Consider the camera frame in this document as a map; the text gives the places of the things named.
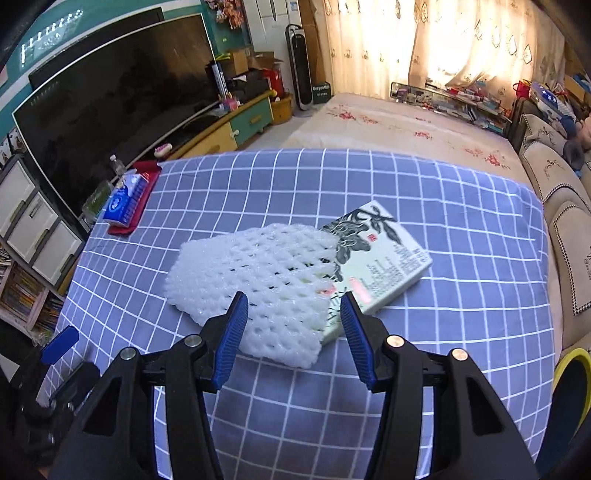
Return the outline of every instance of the tower fan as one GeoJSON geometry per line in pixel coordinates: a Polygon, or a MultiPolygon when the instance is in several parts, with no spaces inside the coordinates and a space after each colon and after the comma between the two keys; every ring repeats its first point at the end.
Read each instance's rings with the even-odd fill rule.
{"type": "Polygon", "coordinates": [[[290,55],[295,101],[302,110],[308,110],[312,105],[312,79],[308,65],[306,35],[300,25],[289,24],[285,29],[285,39],[290,55]]]}

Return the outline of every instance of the beige sofa cover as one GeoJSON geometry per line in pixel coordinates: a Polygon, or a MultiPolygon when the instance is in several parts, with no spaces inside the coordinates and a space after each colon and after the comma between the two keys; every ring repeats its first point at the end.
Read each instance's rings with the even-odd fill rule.
{"type": "Polygon", "coordinates": [[[531,129],[528,136],[519,156],[544,205],[560,281],[562,348],[591,348],[591,158],[579,180],[547,142],[535,140],[531,129]]]}

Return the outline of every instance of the green drawer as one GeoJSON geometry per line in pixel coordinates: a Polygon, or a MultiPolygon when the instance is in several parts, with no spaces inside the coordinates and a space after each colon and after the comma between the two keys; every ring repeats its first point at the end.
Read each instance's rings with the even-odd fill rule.
{"type": "Polygon", "coordinates": [[[265,98],[230,120],[232,130],[240,132],[234,137],[234,140],[238,145],[242,145],[258,131],[269,125],[272,120],[271,104],[269,99],[265,98]]]}

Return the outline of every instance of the floral bedsheet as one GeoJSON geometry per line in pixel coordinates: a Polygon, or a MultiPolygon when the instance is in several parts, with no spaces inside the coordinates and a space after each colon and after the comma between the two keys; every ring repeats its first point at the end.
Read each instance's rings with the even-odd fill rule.
{"type": "Polygon", "coordinates": [[[419,106],[350,93],[333,97],[283,146],[391,151],[474,168],[531,187],[505,138],[419,106]]]}

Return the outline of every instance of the curtain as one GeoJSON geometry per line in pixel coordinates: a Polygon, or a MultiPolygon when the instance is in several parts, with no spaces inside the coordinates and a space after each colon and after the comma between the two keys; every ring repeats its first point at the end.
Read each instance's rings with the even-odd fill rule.
{"type": "Polygon", "coordinates": [[[314,3],[324,12],[321,46],[329,49],[324,66],[335,93],[387,98],[391,82],[445,87],[485,80],[510,108],[514,83],[553,87],[563,68],[564,37],[531,0],[314,3]]]}

